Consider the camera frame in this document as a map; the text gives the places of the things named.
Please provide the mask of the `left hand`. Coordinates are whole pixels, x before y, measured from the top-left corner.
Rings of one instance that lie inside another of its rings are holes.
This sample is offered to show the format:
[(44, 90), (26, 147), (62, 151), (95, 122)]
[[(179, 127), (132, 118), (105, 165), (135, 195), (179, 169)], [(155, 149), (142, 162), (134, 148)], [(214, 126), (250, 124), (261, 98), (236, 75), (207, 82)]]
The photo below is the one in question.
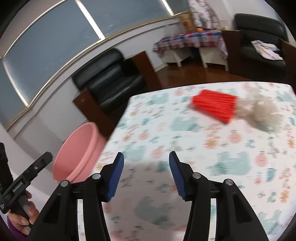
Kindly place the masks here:
[(7, 216), (8, 227), (17, 240), (26, 240), (30, 233), (29, 230), (27, 230), (27, 226), (29, 224), (33, 225), (39, 216), (39, 211), (36, 209), (34, 202), (28, 201), (28, 206), (29, 220), (11, 211)]

